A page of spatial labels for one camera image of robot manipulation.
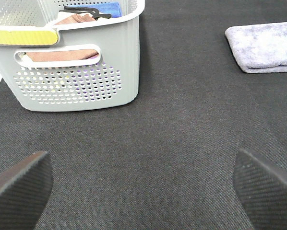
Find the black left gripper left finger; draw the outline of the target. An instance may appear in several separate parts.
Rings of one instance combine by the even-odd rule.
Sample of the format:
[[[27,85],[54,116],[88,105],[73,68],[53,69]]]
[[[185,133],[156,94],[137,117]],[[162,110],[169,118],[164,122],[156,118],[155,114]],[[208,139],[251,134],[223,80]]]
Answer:
[[[50,154],[39,151],[0,175],[0,230],[32,230],[53,187]]]

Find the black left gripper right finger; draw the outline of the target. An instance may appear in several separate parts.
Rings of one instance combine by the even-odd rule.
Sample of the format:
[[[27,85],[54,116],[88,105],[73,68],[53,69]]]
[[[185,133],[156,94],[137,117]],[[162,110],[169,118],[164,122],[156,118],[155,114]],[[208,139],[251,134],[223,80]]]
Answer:
[[[287,230],[287,171],[265,157],[240,149],[233,186],[256,230]]]

